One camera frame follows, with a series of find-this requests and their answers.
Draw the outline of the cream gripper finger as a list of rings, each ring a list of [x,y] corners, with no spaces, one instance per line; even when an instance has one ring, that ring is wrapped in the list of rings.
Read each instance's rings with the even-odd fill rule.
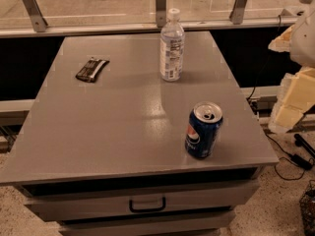
[[[293,26],[287,28],[281,35],[270,42],[268,48],[275,52],[289,52],[292,30]]]
[[[281,80],[268,128],[273,133],[291,130],[315,105],[315,69],[302,67],[297,73],[286,73]]]

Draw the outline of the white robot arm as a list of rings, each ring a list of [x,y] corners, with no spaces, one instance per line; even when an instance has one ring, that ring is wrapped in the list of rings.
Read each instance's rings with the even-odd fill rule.
[[[296,23],[271,41],[268,48],[288,52],[301,69],[281,80],[268,128],[273,133],[291,130],[315,105],[315,0],[299,0],[304,12]]]

